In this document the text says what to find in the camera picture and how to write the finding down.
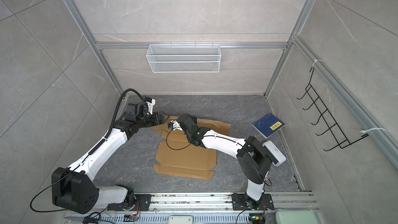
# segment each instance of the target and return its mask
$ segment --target mesh basket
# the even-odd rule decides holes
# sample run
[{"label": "mesh basket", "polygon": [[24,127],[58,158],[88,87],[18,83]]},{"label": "mesh basket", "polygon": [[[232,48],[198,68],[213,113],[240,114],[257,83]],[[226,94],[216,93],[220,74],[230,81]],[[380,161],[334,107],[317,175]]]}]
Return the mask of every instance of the mesh basket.
[{"label": "mesh basket", "polygon": [[154,44],[147,52],[154,73],[219,72],[221,48],[212,44]]}]

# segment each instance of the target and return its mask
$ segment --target book cover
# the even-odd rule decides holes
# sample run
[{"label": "book cover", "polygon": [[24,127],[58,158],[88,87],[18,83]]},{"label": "book cover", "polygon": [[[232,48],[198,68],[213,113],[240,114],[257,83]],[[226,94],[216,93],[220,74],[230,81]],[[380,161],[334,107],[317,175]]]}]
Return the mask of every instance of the book cover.
[{"label": "book cover", "polygon": [[273,114],[269,113],[261,119],[257,120],[252,124],[252,126],[263,135],[265,138],[268,138],[276,131],[285,126],[280,119],[275,117]]}]

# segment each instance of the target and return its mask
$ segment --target yellow sticker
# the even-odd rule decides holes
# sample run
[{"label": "yellow sticker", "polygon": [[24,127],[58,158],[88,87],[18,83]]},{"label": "yellow sticker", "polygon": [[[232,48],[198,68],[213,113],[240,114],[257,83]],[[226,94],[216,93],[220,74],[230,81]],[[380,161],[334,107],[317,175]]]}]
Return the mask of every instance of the yellow sticker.
[{"label": "yellow sticker", "polygon": [[272,126],[270,126],[270,128],[272,130],[275,130],[276,128],[280,127],[281,125],[282,125],[282,123],[278,121],[275,124],[273,124]]}]

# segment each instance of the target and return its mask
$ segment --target black wire rack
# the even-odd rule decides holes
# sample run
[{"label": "black wire rack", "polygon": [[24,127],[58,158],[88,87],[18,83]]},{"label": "black wire rack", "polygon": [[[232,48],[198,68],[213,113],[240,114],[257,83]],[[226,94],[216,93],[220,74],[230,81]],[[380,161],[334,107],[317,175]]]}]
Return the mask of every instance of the black wire rack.
[{"label": "black wire rack", "polygon": [[[335,141],[337,142],[337,145],[333,146],[332,148],[330,148],[330,149],[328,149],[328,150],[325,150],[325,149],[324,149],[324,151],[328,152],[328,151],[333,150],[333,149],[336,148],[336,147],[340,147],[341,149],[343,149],[343,148],[345,148],[345,147],[347,147],[347,146],[350,146],[350,145],[352,145],[352,144],[354,144],[354,143],[360,141],[361,139],[363,139],[363,138],[369,136],[368,134],[364,134],[364,135],[362,135],[359,139],[357,139],[357,140],[354,141],[354,142],[350,142],[350,141],[348,140],[348,138],[347,138],[346,135],[344,134],[343,130],[341,129],[341,127],[340,127],[339,124],[337,123],[336,119],[333,117],[333,115],[332,115],[331,112],[329,111],[328,107],[325,105],[325,103],[323,102],[323,100],[321,99],[321,97],[319,97],[319,94],[316,92],[315,88],[313,88],[313,86],[311,85],[312,75],[314,74],[314,68],[313,68],[313,67],[311,67],[310,73],[311,73],[311,77],[310,77],[310,81],[308,82],[308,85],[305,87],[305,94],[304,94],[301,98],[297,98],[297,99],[298,99],[298,100],[301,100],[302,98],[304,98],[305,95],[308,95],[308,96],[311,98],[312,104],[311,104],[307,109],[304,109],[304,108],[303,108],[303,110],[306,111],[306,110],[310,109],[310,107],[312,107],[313,105],[315,105],[316,109],[317,109],[318,112],[320,113],[320,116],[319,116],[319,118],[318,118],[318,121],[316,121],[315,124],[311,122],[312,125],[317,125],[317,124],[319,123],[319,120],[320,120],[321,118],[322,118],[322,119],[325,121],[325,123],[326,123],[326,126],[328,127],[327,130],[324,131],[324,132],[322,132],[321,134],[315,134],[315,135],[316,135],[316,136],[321,136],[321,135],[325,134],[327,131],[330,131],[331,134],[333,135]],[[314,93],[316,94],[316,99],[314,99],[314,98],[310,95],[310,93],[309,93],[310,89],[312,89],[312,90],[314,91]],[[320,102],[323,104],[323,106],[325,107],[326,110],[325,110],[325,111],[321,111],[321,110],[319,109],[319,107],[316,105],[316,103],[315,103],[316,101],[320,101]],[[329,113],[329,115],[332,117],[334,123],[328,124],[328,122],[326,121],[326,119],[325,119],[325,117],[324,117],[324,115],[325,115],[326,113]],[[333,127],[337,127],[338,130],[340,130],[340,132],[342,133],[342,135],[343,135],[343,137],[344,137],[344,141],[339,142],[339,141],[337,140],[336,135],[335,135],[334,132],[332,131],[332,128],[333,128]]]}]

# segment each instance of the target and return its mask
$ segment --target flattened cardboard box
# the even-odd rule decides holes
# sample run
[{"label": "flattened cardboard box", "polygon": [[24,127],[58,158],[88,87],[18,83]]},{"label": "flattened cardboard box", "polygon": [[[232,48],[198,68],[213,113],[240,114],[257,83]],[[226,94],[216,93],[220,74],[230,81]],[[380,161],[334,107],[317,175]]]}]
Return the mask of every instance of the flattened cardboard box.
[{"label": "flattened cardboard box", "polygon": [[[176,120],[178,117],[171,116],[167,122]],[[208,127],[223,135],[229,136],[231,125],[220,121],[212,121],[208,119],[197,119],[199,127]],[[167,124],[153,127],[154,132],[163,132],[162,138],[166,138],[170,129]],[[174,130],[167,137],[167,143],[174,149],[180,149],[187,146],[188,140],[183,131]],[[183,150],[170,149],[166,141],[159,144],[156,153],[156,161],[160,163],[154,164],[153,169],[158,174],[174,175],[179,177],[189,177],[195,179],[209,180],[214,171],[209,171],[216,166],[217,151],[213,149],[205,149],[190,145]]]}]

